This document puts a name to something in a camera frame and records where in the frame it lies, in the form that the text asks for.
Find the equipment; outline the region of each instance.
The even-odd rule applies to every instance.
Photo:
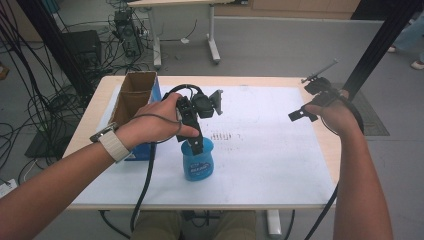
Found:
[[[63,41],[80,67],[99,66],[102,59],[102,45],[95,30],[62,33]]]
[[[171,89],[169,93],[177,92],[184,88],[190,90],[196,89],[197,93],[192,96],[190,100],[186,96],[179,98],[177,100],[177,109],[182,117],[182,123],[196,128],[199,131],[199,136],[191,138],[177,136],[177,140],[178,142],[181,142],[187,139],[191,150],[193,151],[193,155],[198,155],[203,152],[203,135],[200,130],[199,123],[197,122],[197,115],[199,115],[200,118],[211,118],[213,116],[214,109],[218,115],[221,115],[221,94],[223,91],[216,90],[208,98],[205,94],[203,94],[199,87],[190,84],[183,84]],[[166,93],[163,99],[166,99],[169,93]]]
[[[90,137],[93,143],[101,142],[103,144],[103,147],[115,160],[115,163],[120,162],[131,154],[122,144],[121,140],[115,135],[117,129],[118,124],[113,122]]]
[[[305,106],[308,104],[313,104],[321,107],[327,107],[332,102],[336,100],[340,100],[354,115],[356,121],[358,122],[358,126],[361,129],[362,133],[364,132],[364,122],[362,120],[361,114],[358,112],[358,109],[347,99],[345,98],[340,91],[333,88],[331,86],[330,81],[328,79],[323,77],[318,77],[318,74],[324,72],[334,64],[336,64],[338,61],[334,59],[333,63],[330,65],[324,67],[317,73],[313,73],[311,76],[307,77],[306,79],[301,80],[302,83],[305,83],[309,81],[309,84],[305,86],[305,90],[315,95],[315,97],[310,101],[309,103],[303,105],[299,110],[294,111],[289,114],[289,118],[292,122],[302,118],[302,117],[309,117],[309,120],[311,122],[318,119],[318,117],[314,114],[309,113],[305,110]],[[328,128],[331,132],[337,134],[332,129]],[[311,230],[309,231],[308,235],[306,236],[305,240],[308,240],[311,238],[315,230],[318,228],[319,224],[321,223],[322,219],[324,219],[325,215],[327,214],[330,207],[333,205],[334,201],[337,198],[337,191],[338,191],[339,184],[337,183],[336,188],[334,189],[333,194],[331,195],[330,199],[328,200],[327,204],[324,206],[324,209],[322,210],[321,214],[318,216],[317,220],[315,221],[314,225],[312,226]]]
[[[131,10],[125,12],[115,11],[116,32],[114,34],[122,43],[126,57],[141,55],[141,40],[138,37],[138,29],[134,26],[131,16]]]

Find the cardboard box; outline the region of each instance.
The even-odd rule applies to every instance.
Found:
[[[129,122],[138,109],[148,103],[161,101],[159,82],[156,72],[131,72],[125,76],[116,100],[115,108],[109,122],[119,126]],[[155,146],[144,143],[131,150],[132,154],[125,161],[149,160],[154,158]]]

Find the white wristband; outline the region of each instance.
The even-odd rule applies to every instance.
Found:
[[[99,138],[99,141],[116,163],[127,158],[131,154],[113,131],[105,133]]]

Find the hand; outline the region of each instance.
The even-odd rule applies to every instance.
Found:
[[[344,91],[343,95],[347,97],[349,93]],[[305,110],[321,116],[327,126],[339,135],[346,135],[352,130],[359,129],[352,112],[340,100],[334,101],[328,107],[308,104]]]
[[[171,93],[164,101],[154,102],[140,108],[137,115],[155,114],[171,121],[177,121],[176,102],[181,94]],[[172,137],[177,133],[179,123],[172,123],[155,116],[142,116],[131,120],[119,128],[117,135],[128,149],[145,142],[156,142]],[[178,135],[196,137],[197,129],[182,125]]]

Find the black pole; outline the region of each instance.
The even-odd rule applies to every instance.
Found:
[[[350,100],[355,97],[421,3],[422,0],[397,1],[396,7],[384,21],[343,86],[343,89],[349,91]]]
[[[65,46],[62,32],[44,7],[42,1],[17,0],[17,2],[75,88],[75,91],[80,96],[82,105],[84,107],[87,106],[94,94],[94,87],[87,81],[75,57]]]

